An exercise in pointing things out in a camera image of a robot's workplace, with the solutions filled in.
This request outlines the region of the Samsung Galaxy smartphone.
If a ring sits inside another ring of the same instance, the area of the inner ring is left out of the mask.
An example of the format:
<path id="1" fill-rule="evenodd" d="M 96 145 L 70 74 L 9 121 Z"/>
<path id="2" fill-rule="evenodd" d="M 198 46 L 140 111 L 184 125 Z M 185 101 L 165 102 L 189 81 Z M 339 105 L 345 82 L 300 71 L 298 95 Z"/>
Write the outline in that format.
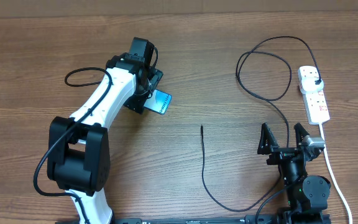
<path id="1" fill-rule="evenodd" d="M 158 114 L 165 114 L 168 110 L 172 96 L 160 90 L 154 90 L 151 98 L 145 101 L 144 107 Z"/>

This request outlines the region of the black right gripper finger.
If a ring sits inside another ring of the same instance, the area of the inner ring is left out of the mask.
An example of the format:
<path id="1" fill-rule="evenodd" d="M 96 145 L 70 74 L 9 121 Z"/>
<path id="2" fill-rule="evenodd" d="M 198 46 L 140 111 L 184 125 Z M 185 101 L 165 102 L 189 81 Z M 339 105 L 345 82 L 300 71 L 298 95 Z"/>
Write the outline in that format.
<path id="1" fill-rule="evenodd" d="M 306 137 L 309 136 L 309 132 L 300 124 L 296 123 L 294 125 L 295 130 L 295 138 L 296 138 L 296 145 L 297 146 L 306 146 Z"/>
<path id="2" fill-rule="evenodd" d="M 275 139 L 273 132 L 267 123 L 263 123 L 260 133 L 260 141 L 257 149 L 258 154 L 269 155 L 277 152 L 279 145 Z"/>

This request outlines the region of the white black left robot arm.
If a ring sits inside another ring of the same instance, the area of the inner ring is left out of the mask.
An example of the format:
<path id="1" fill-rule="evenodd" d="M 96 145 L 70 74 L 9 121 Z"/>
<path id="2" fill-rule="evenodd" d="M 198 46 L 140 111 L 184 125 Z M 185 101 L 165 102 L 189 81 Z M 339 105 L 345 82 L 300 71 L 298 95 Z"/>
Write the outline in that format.
<path id="1" fill-rule="evenodd" d="M 138 114 L 152 106 L 163 77 L 157 61 L 154 44 L 135 37 L 128 52 L 106 62 L 103 79 L 95 82 L 86 103 L 50 124 L 48 151 L 40 163 L 61 190 L 56 195 L 71 197 L 79 223 L 114 223 L 104 193 L 111 165 L 108 129 L 123 106 Z"/>

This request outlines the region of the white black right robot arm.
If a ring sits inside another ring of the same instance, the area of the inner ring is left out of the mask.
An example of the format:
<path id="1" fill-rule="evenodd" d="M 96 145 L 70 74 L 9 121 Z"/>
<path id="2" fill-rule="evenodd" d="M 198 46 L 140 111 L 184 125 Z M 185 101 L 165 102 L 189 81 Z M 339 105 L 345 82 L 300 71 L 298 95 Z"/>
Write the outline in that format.
<path id="1" fill-rule="evenodd" d="M 246 220 L 255 223 L 331 223 L 330 216 L 323 213 L 328 208 L 331 183 L 323 176 L 308 175 L 306 171 L 306 163 L 323 152 L 325 141 L 310 136 L 300 123 L 294 125 L 294 130 L 296 147 L 280 147 L 267 123 L 262 124 L 257 153 L 269 156 L 268 165 L 278 166 L 288 207 L 279 208 L 274 215 L 260 214 L 264 205 L 281 193 L 277 192 L 263 202 L 255 217 Z"/>

